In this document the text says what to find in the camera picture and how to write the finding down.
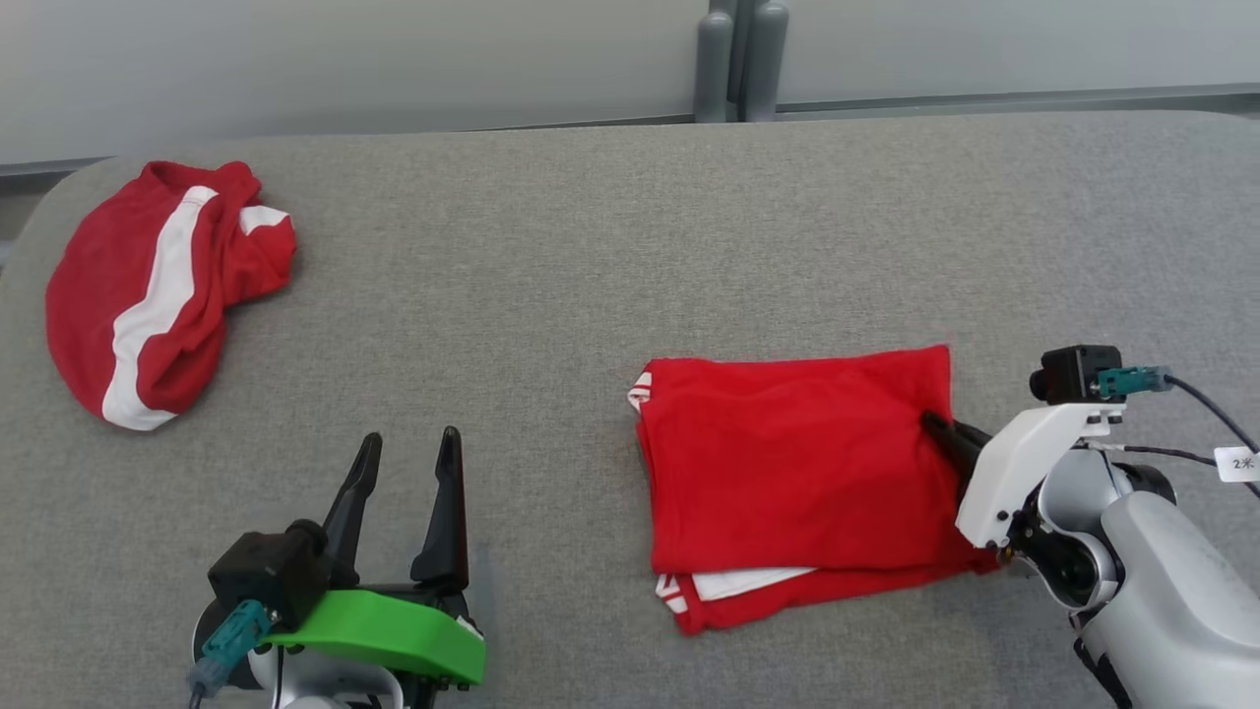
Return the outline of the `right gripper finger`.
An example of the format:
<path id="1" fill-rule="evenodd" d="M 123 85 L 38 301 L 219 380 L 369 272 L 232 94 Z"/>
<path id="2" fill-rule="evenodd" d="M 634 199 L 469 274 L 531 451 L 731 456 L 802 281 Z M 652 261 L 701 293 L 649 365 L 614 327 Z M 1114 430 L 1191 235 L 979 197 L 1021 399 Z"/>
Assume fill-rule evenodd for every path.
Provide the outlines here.
<path id="1" fill-rule="evenodd" d="M 985 431 L 961 421 L 950 421 L 932 412 L 925 412 L 919 418 L 919 426 L 936 445 L 958 475 L 958 494 L 965 494 L 971 484 L 976 458 L 982 448 L 992 440 Z"/>

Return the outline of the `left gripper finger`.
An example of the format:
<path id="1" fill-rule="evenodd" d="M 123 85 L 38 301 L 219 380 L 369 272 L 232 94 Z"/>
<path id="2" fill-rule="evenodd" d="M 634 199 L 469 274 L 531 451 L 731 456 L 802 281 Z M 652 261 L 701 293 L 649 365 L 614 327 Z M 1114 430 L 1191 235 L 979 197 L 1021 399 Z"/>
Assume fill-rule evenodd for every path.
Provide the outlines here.
<path id="1" fill-rule="evenodd" d="M 354 588 L 360 582 L 354 565 L 365 501 L 375 489 L 382 448 L 379 432 L 365 434 L 323 524 L 328 535 L 323 565 L 328 569 L 330 588 Z"/>
<path id="2" fill-rule="evenodd" d="M 425 543 L 410 565 L 410 581 L 432 593 L 461 593 L 470 583 L 467 494 L 461 434 L 454 426 L 444 429 L 435 477 L 438 489 Z"/>

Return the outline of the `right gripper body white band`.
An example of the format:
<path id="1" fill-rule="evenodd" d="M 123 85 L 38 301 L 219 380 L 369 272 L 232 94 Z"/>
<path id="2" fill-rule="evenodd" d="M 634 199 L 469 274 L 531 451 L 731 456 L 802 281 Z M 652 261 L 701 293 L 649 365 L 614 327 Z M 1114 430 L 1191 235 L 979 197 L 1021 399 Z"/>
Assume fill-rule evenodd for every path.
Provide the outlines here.
<path id="1" fill-rule="evenodd" d="M 1009 544 L 1016 513 L 1077 440 L 1102 438 L 1121 423 L 1125 403 L 1068 403 L 1022 411 L 982 445 L 958 511 L 958 530 L 974 548 Z"/>

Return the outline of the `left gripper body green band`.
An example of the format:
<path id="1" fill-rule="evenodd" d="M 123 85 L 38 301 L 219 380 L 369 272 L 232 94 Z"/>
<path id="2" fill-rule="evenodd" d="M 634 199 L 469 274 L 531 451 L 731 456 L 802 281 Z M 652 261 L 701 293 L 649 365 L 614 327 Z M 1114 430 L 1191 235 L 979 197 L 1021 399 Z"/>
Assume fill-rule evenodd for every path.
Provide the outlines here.
<path id="1" fill-rule="evenodd" d="M 299 628 L 267 633 L 261 683 L 271 689 L 281 664 L 295 656 L 357 662 L 451 688 L 478 686 L 486 672 L 488 645 L 472 622 L 467 587 L 451 582 L 328 591 Z"/>

